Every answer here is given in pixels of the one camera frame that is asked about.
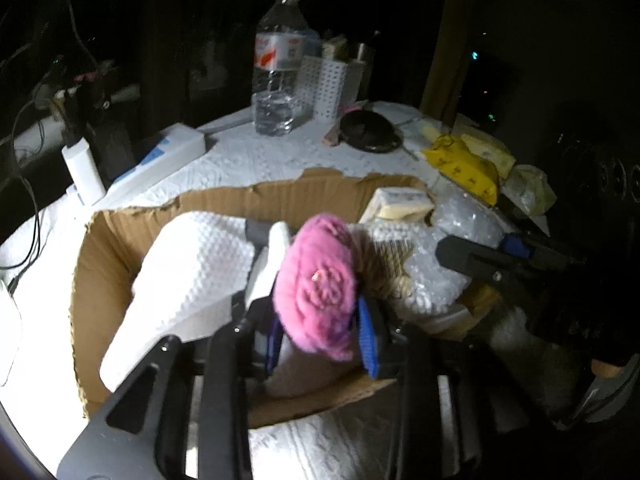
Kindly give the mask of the bubble wrap sheet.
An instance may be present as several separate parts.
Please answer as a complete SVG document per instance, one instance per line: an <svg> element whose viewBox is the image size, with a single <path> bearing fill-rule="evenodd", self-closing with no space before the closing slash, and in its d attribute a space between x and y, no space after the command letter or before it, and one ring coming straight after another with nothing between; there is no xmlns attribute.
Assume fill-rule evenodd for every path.
<svg viewBox="0 0 640 480"><path fill-rule="evenodd" d="M358 250L357 272L363 288L389 301L408 320L454 312L456 301L471 283L437 262L440 240L453 235L497 248L504 237L495 216L464 193L447 192L434 204L421 222L358 221L348 226Z"/></svg>

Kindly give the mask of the pink plush toy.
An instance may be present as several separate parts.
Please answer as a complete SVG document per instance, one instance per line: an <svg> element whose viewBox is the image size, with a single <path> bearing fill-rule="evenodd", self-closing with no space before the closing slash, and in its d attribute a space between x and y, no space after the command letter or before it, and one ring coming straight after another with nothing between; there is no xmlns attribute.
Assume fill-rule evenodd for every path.
<svg viewBox="0 0 640 480"><path fill-rule="evenodd" d="M274 283L274 310L285 333L303 352L351 360L356 291L348 225L333 214L311 217L294 236Z"/></svg>

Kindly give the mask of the grey sock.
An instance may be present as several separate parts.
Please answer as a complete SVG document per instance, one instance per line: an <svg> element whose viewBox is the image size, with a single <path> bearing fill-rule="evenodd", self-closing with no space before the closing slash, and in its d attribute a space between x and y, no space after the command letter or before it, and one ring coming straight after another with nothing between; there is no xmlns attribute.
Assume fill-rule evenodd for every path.
<svg viewBox="0 0 640 480"><path fill-rule="evenodd" d="M245 220L245 237L258 252L269 245L269 233L272 226L273 223L269 221Z"/></svg>

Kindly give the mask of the white paper towel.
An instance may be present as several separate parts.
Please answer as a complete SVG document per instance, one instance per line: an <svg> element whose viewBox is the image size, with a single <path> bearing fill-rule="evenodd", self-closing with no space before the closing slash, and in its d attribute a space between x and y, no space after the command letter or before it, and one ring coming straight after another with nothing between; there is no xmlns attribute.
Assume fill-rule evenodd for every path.
<svg viewBox="0 0 640 480"><path fill-rule="evenodd" d="M115 391L154 344L167 335L191 341L213 335L232 319L232 296L265 297L291 230L273 223L260 252L245 237L243 218L190 211L168 222L143 259L132 300L108 346L100 378Z"/></svg>

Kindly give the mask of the small tissue pack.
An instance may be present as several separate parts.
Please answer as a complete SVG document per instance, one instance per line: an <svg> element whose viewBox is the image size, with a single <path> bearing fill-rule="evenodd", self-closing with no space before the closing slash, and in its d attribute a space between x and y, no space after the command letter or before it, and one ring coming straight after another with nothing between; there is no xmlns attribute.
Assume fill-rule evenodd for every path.
<svg viewBox="0 0 640 480"><path fill-rule="evenodd" d="M435 209L427 192L417 188L377 188L359 222L421 222Z"/></svg>

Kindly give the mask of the brown cardboard box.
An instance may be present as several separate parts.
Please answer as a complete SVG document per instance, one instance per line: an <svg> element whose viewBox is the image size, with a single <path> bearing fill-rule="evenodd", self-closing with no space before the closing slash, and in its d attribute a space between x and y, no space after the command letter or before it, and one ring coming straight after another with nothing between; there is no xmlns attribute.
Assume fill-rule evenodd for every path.
<svg viewBox="0 0 640 480"><path fill-rule="evenodd" d="M346 177L314 168L288 181L210 188L157 208L97 212L76 264L70 329L82 408L96 414L160 338L193 340L231 318L259 252L251 221L292 228L330 212L357 221L380 188L421 187L403 174Z"/></svg>

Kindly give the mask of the crumpled plastic bag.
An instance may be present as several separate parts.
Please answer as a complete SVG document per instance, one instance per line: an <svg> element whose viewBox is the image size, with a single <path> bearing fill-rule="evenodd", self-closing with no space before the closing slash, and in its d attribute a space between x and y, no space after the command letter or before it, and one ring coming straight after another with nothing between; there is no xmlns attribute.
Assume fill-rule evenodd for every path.
<svg viewBox="0 0 640 480"><path fill-rule="evenodd" d="M528 216L542 216L556 201L547 175L530 165L515 165L501 185L501 193Z"/></svg>

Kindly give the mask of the yellow wipes pack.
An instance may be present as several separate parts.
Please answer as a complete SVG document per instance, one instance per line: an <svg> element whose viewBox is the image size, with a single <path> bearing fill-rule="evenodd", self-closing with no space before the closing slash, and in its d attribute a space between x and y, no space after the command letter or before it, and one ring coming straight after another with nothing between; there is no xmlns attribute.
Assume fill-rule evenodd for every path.
<svg viewBox="0 0 640 480"><path fill-rule="evenodd" d="M422 154L433 168L485 205L492 207L498 202L496 166L473 154L459 138L442 134Z"/></svg>

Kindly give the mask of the pale green tissue pack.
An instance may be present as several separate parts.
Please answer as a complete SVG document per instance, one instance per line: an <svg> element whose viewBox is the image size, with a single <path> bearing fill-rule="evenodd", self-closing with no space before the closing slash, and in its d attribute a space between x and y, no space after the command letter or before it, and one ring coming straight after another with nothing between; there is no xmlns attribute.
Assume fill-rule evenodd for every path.
<svg viewBox="0 0 640 480"><path fill-rule="evenodd" d="M515 165L515 157L502 141L472 122L464 115L458 115L452 127L454 136L458 136L468 150L480 158L488 160L497 169L501 180L506 180Z"/></svg>

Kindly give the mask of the black round case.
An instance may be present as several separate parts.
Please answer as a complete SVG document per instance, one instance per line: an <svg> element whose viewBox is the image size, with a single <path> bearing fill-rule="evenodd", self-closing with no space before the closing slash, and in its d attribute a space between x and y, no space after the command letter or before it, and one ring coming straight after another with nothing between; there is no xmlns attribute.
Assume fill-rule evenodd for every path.
<svg viewBox="0 0 640 480"><path fill-rule="evenodd" d="M386 154L401 147L394 125L373 110L352 110L340 120L341 139L358 151Z"/></svg>

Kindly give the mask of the white blue flat box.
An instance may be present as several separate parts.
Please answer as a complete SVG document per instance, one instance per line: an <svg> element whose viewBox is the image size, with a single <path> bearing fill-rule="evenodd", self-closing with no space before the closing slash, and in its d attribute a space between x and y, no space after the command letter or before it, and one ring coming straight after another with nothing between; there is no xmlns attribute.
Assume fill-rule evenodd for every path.
<svg viewBox="0 0 640 480"><path fill-rule="evenodd" d="M160 132L160 140L142 161L118 177L105 198L142 193L174 172L206 153L204 133L183 124L175 124Z"/></svg>

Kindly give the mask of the white patterned tablecloth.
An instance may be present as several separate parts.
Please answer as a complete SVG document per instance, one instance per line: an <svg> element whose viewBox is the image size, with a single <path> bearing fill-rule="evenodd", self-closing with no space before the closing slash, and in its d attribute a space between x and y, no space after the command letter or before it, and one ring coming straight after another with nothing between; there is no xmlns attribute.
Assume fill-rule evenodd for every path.
<svg viewBox="0 0 640 480"><path fill-rule="evenodd" d="M115 208L153 208L185 192L209 188L248 188L262 182L295 180L310 168L337 170L346 177L410 174L434 193L449 186L436 171L403 151L364 154L341 145L327 148L318 124L288 136L270 138L244 124L221 125L207 153L144 192L133 192ZM43 252L14 292L14 307L1 321L4 334L19 341L1 376L1 401L30 450L50 471L88 424L73 367L70 304L81 242L90 219L75 196L65 195L46 208Z"/></svg>

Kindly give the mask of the white power adapter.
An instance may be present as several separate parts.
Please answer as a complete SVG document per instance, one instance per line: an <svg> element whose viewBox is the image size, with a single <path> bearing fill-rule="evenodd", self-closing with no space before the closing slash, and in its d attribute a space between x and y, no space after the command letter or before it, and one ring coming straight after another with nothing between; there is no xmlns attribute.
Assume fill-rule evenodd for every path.
<svg viewBox="0 0 640 480"><path fill-rule="evenodd" d="M105 188L85 138L62 148L62 156L82 203L93 206L105 196Z"/></svg>

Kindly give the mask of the white perforated basket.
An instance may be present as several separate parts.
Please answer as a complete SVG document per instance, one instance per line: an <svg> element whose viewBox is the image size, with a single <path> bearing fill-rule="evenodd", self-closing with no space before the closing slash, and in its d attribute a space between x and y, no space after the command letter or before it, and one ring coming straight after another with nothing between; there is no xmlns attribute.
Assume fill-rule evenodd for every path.
<svg viewBox="0 0 640 480"><path fill-rule="evenodd" d="M335 122L356 103L365 68L363 62L345 63L305 55L294 96L318 122Z"/></svg>

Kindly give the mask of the clear water bottle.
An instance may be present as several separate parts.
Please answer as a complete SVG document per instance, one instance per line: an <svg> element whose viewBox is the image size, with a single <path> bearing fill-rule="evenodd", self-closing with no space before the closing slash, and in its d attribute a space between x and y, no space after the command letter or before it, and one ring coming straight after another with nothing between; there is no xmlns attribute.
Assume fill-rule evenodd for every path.
<svg viewBox="0 0 640 480"><path fill-rule="evenodd" d="M274 0L257 26L252 113L255 130L263 136L285 136L303 114L295 86L308 27L298 4L299 0Z"/></svg>

